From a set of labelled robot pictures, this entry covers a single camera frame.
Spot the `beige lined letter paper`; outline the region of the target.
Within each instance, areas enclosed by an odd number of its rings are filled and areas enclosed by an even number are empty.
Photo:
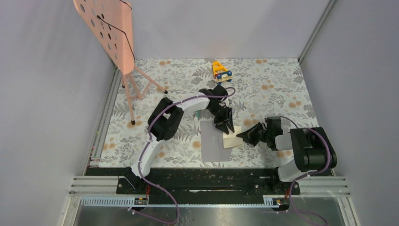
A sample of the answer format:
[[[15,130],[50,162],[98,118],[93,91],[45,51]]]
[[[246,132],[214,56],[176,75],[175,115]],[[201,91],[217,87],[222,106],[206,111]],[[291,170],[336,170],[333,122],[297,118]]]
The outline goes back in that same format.
[[[234,126],[235,132],[229,131],[229,134],[223,133],[223,148],[233,148],[243,144],[243,139],[236,135],[241,133],[240,126]]]

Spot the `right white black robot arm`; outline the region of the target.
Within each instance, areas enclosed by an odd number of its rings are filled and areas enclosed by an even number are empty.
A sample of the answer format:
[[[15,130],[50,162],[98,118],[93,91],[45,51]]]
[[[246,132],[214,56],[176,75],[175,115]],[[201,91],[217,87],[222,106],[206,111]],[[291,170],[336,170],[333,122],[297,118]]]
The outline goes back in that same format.
[[[273,151],[293,152],[293,160],[275,169],[270,188],[276,194],[288,189],[288,182],[298,181],[332,169],[337,164],[335,151],[322,127],[300,128],[285,116],[265,118],[252,128],[236,135],[245,143],[265,143]]]

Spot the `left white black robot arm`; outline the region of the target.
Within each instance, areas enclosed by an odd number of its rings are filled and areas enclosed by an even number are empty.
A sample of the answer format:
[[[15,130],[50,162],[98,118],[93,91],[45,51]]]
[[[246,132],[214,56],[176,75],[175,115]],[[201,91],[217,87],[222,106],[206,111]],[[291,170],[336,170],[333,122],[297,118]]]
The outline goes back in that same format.
[[[148,119],[148,141],[138,159],[125,174],[128,188],[139,194],[145,190],[145,177],[149,175],[153,161],[164,143],[176,134],[184,115],[200,110],[209,111],[215,128],[225,134],[234,132],[233,110],[226,103],[236,93],[234,87],[217,85],[213,89],[201,89],[192,97],[172,101],[165,97],[160,100]]]

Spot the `grey lavender envelope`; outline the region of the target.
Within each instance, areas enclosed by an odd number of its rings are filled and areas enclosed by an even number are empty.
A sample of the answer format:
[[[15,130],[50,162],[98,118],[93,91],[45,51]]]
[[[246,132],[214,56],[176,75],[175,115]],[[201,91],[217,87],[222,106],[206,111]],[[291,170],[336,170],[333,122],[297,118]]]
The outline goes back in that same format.
[[[217,130],[212,121],[200,122],[200,138],[202,162],[230,160],[232,148],[223,147],[223,132]]]

